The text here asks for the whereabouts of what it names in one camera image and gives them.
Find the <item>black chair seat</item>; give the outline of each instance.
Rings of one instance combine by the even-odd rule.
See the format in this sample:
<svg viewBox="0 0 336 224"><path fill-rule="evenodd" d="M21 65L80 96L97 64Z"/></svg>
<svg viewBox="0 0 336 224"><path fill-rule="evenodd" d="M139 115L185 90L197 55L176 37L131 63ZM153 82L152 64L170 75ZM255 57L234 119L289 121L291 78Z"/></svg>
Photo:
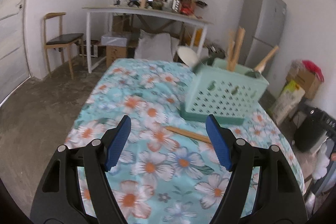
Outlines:
<svg viewBox="0 0 336 224"><path fill-rule="evenodd" d="M50 41L48 41L47 45L56 45L56 44L68 44L71 41L74 41L80 37L82 37L83 33L68 33L68 34L62 34L59 37L56 37Z"/></svg>

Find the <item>wooden chair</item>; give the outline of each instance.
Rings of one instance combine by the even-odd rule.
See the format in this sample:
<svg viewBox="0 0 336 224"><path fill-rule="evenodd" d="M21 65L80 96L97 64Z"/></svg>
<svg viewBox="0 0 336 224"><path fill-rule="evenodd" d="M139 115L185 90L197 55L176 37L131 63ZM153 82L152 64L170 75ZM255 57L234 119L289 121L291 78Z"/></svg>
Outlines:
<svg viewBox="0 0 336 224"><path fill-rule="evenodd" d="M63 48L68 49L68 59L69 59L69 68L70 68L70 74L71 74L71 79L74 79L74 72L72 69L72 62L71 62L71 45L73 43L76 43L77 45L81 45L82 49L82 61L83 65L85 62L85 57L84 57L84 42L83 42L83 33L68 33L68 34L63 34L63 16L65 16L66 13L49 13L46 14L43 17L43 41L44 41L44 52L45 52L45 57L47 60L47 67L48 67L48 72L49 76L51 77L51 71L50 71L50 64L49 64L49 58L48 58L48 49L49 48L58 48L58 50L61 52L61 59L62 59L62 64L64 64L64 52ZM59 17L59 36L49 40L47 42L47 31L46 31L46 20L54 17Z"/></svg>

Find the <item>gray refrigerator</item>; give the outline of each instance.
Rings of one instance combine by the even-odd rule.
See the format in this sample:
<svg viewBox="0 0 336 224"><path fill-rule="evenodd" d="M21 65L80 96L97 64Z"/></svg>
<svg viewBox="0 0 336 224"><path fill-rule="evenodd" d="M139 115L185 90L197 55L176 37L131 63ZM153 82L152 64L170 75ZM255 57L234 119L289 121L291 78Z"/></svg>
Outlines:
<svg viewBox="0 0 336 224"><path fill-rule="evenodd" d="M287 5L282 0L244 0L239 26L246 30L238 63L254 68L280 43ZM272 60L263 75L266 76Z"/></svg>

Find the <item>chair leg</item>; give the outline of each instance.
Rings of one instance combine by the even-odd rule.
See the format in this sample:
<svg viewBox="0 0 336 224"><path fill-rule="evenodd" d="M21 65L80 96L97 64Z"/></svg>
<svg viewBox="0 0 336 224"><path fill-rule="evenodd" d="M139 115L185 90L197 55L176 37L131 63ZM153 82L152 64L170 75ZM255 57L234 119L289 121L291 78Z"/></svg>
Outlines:
<svg viewBox="0 0 336 224"><path fill-rule="evenodd" d="M63 51L64 48L62 48L61 50L61 59L62 59L62 64L64 64L64 51Z"/></svg>
<svg viewBox="0 0 336 224"><path fill-rule="evenodd" d="M48 49L44 48L44 52L45 52L45 58L47 60L47 68L48 68L48 72L49 72L49 77L51 77L49 57L48 57Z"/></svg>
<svg viewBox="0 0 336 224"><path fill-rule="evenodd" d="M67 46L68 49L68 58L69 58L69 68L70 68L70 74L71 74L71 79L74 79L74 71L72 70L72 62L71 62L71 47L70 45Z"/></svg>
<svg viewBox="0 0 336 224"><path fill-rule="evenodd" d="M84 41L83 41L83 38L81 38L81 48L82 48L82 62L83 62L83 66L85 66Z"/></svg>

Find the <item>floral tablecloth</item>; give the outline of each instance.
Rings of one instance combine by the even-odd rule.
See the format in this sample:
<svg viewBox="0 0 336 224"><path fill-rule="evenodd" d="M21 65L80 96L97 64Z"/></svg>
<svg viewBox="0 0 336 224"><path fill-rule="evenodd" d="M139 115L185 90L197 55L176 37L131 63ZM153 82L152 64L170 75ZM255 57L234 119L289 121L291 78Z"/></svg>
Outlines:
<svg viewBox="0 0 336 224"><path fill-rule="evenodd" d="M85 146L116 127L123 115L130 116L128 141L118 164L106 173L128 223L209 223L218 208L231 173L219 165L211 145L163 128L171 125L206 135L204 123L179 116L193 75L179 63L117 60L94 88L66 139L69 148ZM288 141L259 105L242 126L225 127L251 145L278 145L304 191L302 171ZM95 216L84 169L78 171L86 213ZM258 177L255 168L242 216L251 213Z"/></svg>

